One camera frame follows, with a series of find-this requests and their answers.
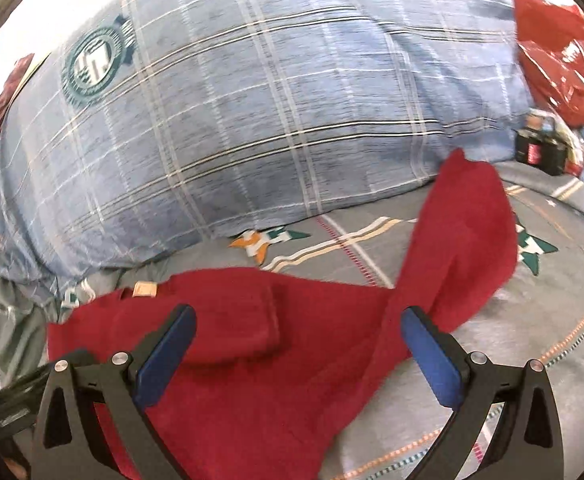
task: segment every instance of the red sweater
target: red sweater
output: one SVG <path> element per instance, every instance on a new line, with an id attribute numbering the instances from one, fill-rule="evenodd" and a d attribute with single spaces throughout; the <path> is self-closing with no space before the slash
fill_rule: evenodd
<path id="1" fill-rule="evenodd" d="M 452 331 L 509 279 L 516 259 L 496 171 L 457 150 L 425 201 L 394 289 L 195 270 L 160 285 L 156 298 L 117 291 L 49 325 L 50 358 L 84 347 L 106 360 L 190 304 L 197 336 L 147 411 L 168 449 L 193 480 L 312 480 L 333 437 L 408 356 L 403 309 L 421 306 Z M 112 445 L 121 472 L 137 478 L 120 446 Z"/>

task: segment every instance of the green circular emblem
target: green circular emblem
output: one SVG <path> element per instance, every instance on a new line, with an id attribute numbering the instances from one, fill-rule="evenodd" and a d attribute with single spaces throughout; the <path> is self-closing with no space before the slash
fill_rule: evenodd
<path id="1" fill-rule="evenodd" d="M 119 16 L 111 27 L 99 27 L 77 41 L 63 68 L 63 92 L 75 106 L 90 104 L 112 83 L 121 64 L 132 61 L 134 28 Z"/>

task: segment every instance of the red package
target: red package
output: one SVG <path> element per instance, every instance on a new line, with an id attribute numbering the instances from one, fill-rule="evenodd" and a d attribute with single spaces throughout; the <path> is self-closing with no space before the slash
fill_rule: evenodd
<path id="1" fill-rule="evenodd" d="M 578 7 L 514 0 L 519 61 L 536 105 L 584 126 L 584 15 Z"/>

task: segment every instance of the silver screw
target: silver screw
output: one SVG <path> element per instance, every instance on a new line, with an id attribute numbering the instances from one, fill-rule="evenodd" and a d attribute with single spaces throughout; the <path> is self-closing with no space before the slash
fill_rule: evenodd
<path id="1" fill-rule="evenodd" d="M 532 359 L 530 361 L 530 368 L 535 372 L 542 372 L 545 366 L 538 359 Z"/>
<path id="2" fill-rule="evenodd" d="M 470 359 L 477 365 L 484 365 L 488 361 L 488 357 L 483 352 L 472 352 Z"/>
<path id="3" fill-rule="evenodd" d="M 54 365 L 54 370 L 56 370 L 57 372 L 62 372 L 63 370 L 67 369 L 67 361 L 65 359 L 61 359 L 60 361 L 57 361 L 56 364 Z"/>
<path id="4" fill-rule="evenodd" d="M 127 362 L 128 354 L 126 354 L 125 352 L 117 352 L 114 355 L 112 355 L 112 363 L 117 366 L 124 365 Z"/>

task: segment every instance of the beige tag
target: beige tag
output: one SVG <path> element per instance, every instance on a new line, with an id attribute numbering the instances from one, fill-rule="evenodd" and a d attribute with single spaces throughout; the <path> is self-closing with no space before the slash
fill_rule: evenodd
<path id="1" fill-rule="evenodd" d="M 150 296 L 151 298 L 156 296 L 156 283 L 154 282 L 136 282 L 134 284 L 134 292 L 132 297 L 137 296 Z"/>

